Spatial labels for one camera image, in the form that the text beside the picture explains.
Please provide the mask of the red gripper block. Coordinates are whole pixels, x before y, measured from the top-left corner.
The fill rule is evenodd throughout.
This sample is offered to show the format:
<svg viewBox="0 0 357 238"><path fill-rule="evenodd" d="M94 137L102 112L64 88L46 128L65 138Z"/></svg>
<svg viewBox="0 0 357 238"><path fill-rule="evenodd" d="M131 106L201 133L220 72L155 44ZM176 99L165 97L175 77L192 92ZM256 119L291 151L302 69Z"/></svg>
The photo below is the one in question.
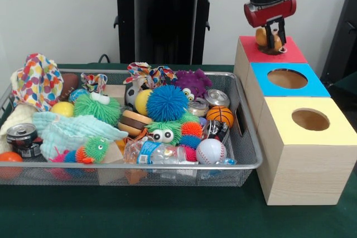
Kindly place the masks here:
<svg viewBox="0 0 357 238"><path fill-rule="evenodd" d="M251 3L246 3L244 5L244 14L248 23L253 27L265 26L266 36L267 36L267 47L274 48L274 37L275 28L269 21L274 21L277 18L287 18L292 16L296 11L296 0L281 0L276 3L270 3L265 6L256 6ZM286 33L285 33L285 22L284 19L279 19L278 21L278 36L282 42L285 44Z"/></svg>

